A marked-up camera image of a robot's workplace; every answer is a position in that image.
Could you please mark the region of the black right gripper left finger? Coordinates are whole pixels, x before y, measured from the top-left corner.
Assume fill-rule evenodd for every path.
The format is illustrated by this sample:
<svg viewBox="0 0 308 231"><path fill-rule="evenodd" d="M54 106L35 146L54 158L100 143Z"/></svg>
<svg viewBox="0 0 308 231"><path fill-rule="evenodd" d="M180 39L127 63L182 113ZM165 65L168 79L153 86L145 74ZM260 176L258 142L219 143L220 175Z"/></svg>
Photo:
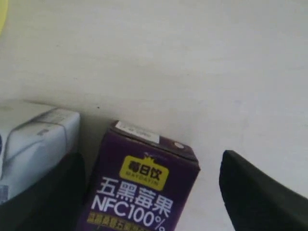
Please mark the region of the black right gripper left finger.
<svg viewBox="0 0 308 231"><path fill-rule="evenodd" d="M81 154L68 154L46 176L0 206L2 231L72 231L86 188Z"/></svg>

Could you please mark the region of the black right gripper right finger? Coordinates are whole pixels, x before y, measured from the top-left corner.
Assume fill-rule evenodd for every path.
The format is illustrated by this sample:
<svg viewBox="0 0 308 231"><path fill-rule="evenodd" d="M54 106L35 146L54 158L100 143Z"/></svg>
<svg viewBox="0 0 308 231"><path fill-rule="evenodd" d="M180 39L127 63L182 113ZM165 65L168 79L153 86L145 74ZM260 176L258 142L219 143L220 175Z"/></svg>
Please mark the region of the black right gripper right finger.
<svg viewBox="0 0 308 231"><path fill-rule="evenodd" d="M306 231L308 200L283 186L241 155L225 150L221 196L236 231Z"/></svg>

